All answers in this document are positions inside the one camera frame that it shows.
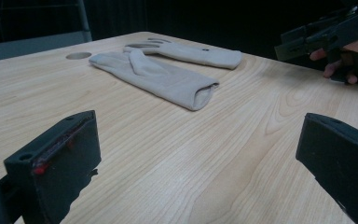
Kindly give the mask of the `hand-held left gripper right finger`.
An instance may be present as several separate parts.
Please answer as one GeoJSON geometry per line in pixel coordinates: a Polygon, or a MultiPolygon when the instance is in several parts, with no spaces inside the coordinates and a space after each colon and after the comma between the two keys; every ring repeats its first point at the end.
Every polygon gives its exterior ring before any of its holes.
{"type": "Polygon", "coordinates": [[[305,116],[296,159],[358,224],[358,130],[327,116],[305,116]]]}

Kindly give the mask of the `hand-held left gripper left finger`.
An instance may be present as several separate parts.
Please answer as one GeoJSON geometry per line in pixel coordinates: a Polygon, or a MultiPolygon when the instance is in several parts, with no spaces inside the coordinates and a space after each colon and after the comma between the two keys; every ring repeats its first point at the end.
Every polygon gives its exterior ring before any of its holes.
{"type": "Polygon", "coordinates": [[[60,224],[100,162],[95,112],[62,119],[4,160],[10,219],[60,224]]]}

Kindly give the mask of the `plain beige glove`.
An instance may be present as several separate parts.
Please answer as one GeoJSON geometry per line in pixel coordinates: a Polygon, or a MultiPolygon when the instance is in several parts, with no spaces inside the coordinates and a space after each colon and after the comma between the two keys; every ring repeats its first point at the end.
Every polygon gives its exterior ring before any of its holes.
{"type": "Polygon", "coordinates": [[[150,59],[139,49],[97,54],[89,62],[137,88],[190,111],[205,107],[219,85],[215,78],[150,59]]]}

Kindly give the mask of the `beige glove with black button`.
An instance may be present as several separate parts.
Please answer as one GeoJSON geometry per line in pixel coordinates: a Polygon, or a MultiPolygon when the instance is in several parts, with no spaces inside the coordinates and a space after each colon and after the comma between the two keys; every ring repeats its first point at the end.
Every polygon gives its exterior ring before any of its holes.
{"type": "Polygon", "coordinates": [[[182,62],[230,70],[235,69],[242,60],[242,53],[238,50],[191,47],[160,38],[148,38],[124,47],[125,52],[135,49],[141,50],[144,54],[159,54],[182,62]]]}

